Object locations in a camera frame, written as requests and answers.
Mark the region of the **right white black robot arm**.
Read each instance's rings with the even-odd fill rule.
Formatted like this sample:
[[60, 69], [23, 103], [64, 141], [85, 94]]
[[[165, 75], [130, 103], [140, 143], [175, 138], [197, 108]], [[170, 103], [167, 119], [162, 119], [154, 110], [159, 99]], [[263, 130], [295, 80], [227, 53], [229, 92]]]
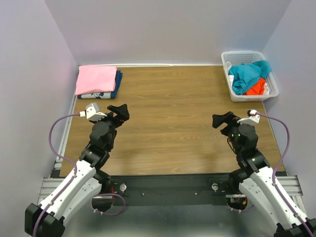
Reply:
[[240, 118], [233, 112], [212, 116], [213, 128], [226, 123], [220, 132], [227, 137], [239, 165], [238, 170], [230, 173], [228, 190], [245, 195], [275, 227], [276, 237], [314, 237], [316, 220], [309, 218], [295, 204], [277, 179], [277, 170], [257, 148], [255, 125], [261, 117], [263, 114], [256, 110], [249, 110], [246, 118]]

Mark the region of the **teal t shirt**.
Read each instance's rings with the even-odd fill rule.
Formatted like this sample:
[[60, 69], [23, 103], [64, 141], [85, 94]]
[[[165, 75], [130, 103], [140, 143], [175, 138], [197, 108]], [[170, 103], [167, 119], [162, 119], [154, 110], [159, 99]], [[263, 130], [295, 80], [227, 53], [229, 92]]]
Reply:
[[240, 64], [237, 66], [231, 66], [229, 69], [229, 75], [236, 77], [256, 75], [266, 80], [267, 76], [271, 72], [269, 63], [265, 60], [256, 61], [250, 64]]

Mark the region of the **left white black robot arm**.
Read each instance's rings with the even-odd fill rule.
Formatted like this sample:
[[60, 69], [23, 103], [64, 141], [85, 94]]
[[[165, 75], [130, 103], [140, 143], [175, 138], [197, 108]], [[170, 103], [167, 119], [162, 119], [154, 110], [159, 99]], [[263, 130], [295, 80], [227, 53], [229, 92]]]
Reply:
[[62, 236], [66, 222], [86, 201], [109, 191], [109, 177], [100, 169], [110, 157], [117, 128], [129, 120], [129, 112], [126, 104], [109, 105], [107, 109], [109, 112], [103, 113], [97, 103], [91, 103], [76, 114], [93, 123], [89, 142], [79, 160], [70, 161], [73, 170], [62, 183], [39, 204], [26, 208], [24, 228], [30, 236]]

